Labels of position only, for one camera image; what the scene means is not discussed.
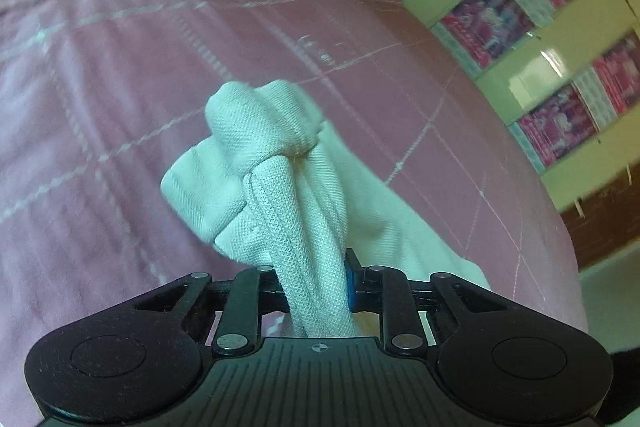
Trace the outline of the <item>white cotton pants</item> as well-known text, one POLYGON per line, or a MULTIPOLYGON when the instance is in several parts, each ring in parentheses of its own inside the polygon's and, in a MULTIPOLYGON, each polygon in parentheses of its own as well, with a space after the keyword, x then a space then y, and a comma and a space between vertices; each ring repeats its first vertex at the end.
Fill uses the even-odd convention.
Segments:
POLYGON ((419 281, 449 272, 486 285, 480 267, 378 179, 295 84, 228 82, 205 118, 209 136, 174 162, 160 189, 202 242, 276 270, 290 307, 287 334, 370 333, 347 303, 347 251, 419 281))

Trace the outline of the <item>lower right pink poster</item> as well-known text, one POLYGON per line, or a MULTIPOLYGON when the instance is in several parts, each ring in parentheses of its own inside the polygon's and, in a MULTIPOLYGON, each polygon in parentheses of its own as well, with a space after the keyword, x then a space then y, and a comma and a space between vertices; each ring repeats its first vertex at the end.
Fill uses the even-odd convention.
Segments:
POLYGON ((518 118, 509 131, 534 169, 542 173, 590 139, 598 128, 579 91, 569 83, 518 118))

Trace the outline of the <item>brown wooden door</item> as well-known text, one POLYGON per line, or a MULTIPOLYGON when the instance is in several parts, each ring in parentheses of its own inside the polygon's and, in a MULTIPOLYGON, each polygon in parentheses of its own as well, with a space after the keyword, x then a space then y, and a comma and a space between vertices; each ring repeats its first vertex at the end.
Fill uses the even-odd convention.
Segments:
POLYGON ((563 210, 578 269, 585 270, 638 242, 639 211, 638 162, 563 210))

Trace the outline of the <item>lower left pink poster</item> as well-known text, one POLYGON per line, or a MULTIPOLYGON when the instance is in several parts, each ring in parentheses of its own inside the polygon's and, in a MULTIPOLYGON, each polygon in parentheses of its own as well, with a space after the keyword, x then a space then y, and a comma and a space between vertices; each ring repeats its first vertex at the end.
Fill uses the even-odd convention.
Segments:
POLYGON ((431 32, 471 77, 509 52, 534 22, 515 0, 462 0, 431 32))

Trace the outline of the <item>upper right pink poster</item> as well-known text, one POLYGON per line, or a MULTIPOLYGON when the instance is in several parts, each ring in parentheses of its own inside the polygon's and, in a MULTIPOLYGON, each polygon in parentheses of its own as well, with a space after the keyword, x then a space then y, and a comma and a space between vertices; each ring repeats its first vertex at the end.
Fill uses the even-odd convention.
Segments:
POLYGON ((639 102, 639 37, 631 30, 574 78, 574 87, 598 130, 639 102))

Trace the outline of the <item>pink checked bed sheet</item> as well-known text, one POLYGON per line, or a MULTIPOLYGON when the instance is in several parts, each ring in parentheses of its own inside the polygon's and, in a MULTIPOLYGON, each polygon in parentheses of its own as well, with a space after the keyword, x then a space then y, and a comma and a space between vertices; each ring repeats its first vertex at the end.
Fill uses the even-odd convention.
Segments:
POLYGON ((587 325, 570 236, 480 90, 399 0, 1 0, 1 421, 30 347, 236 265, 160 194, 221 83, 296 82, 493 291, 587 325))

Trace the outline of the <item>cream glossy wardrobe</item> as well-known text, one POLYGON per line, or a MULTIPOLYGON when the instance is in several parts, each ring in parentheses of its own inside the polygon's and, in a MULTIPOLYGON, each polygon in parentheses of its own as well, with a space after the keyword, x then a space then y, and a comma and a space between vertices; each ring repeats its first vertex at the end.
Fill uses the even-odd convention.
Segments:
POLYGON ((473 78, 560 209, 639 159, 639 0, 404 0, 473 78))

